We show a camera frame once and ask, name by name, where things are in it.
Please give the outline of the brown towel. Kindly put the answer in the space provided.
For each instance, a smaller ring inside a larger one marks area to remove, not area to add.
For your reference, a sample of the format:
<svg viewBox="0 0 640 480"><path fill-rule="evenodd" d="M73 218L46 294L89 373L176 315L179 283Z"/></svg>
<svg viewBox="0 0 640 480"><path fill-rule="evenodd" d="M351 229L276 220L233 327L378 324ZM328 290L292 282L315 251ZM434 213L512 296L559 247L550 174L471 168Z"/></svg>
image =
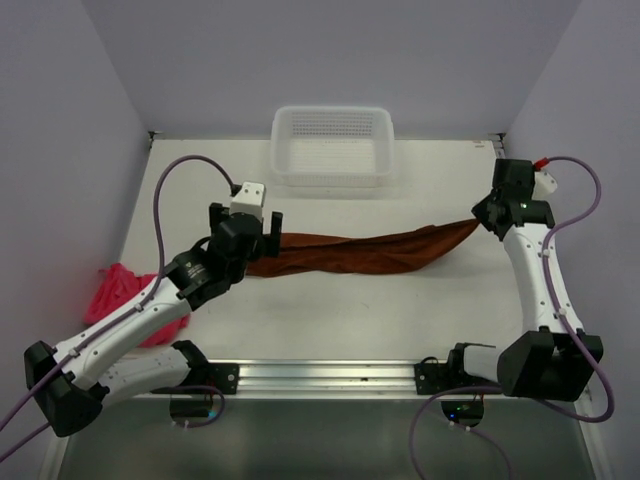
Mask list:
<svg viewBox="0 0 640 480"><path fill-rule="evenodd" d="M250 264L247 274L275 278L313 271L362 275L412 273L453 251L478 226L477 220L469 219L367 238L284 233L279 256L264 257Z"/></svg>

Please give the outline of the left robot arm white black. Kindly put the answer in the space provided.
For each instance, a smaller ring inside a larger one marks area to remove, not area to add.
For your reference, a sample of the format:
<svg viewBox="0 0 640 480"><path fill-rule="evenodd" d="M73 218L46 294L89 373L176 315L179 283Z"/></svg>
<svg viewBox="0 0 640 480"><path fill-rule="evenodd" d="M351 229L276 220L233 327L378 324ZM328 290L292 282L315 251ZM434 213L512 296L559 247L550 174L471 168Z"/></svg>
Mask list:
<svg viewBox="0 0 640 480"><path fill-rule="evenodd" d="M56 436L90 425L104 408L157 389L193 393L208 379L208 362L190 341L149 359L124 355L157 330L225 294L248 266L279 254L283 215L263 230L259 205L233 201L209 207L209 236L163 262L148 286L84 332L51 346L38 341L24 353L26 385Z"/></svg>

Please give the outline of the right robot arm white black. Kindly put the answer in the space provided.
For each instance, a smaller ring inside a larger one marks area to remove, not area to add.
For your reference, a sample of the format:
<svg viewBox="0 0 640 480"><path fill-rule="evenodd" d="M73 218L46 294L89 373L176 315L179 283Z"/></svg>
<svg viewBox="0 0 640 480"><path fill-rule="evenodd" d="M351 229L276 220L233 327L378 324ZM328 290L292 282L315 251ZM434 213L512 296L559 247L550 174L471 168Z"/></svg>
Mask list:
<svg viewBox="0 0 640 480"><path fill-rule="evenodd" d="M445 379L468 392L480 380L511 397L572 402L579 398L604 353L573 309L557 260L556 222L550 204L534 196L542 163L499 159L490 193L472 209L502 243L522 311L522 332L508 346L458 343Z"/></svg>

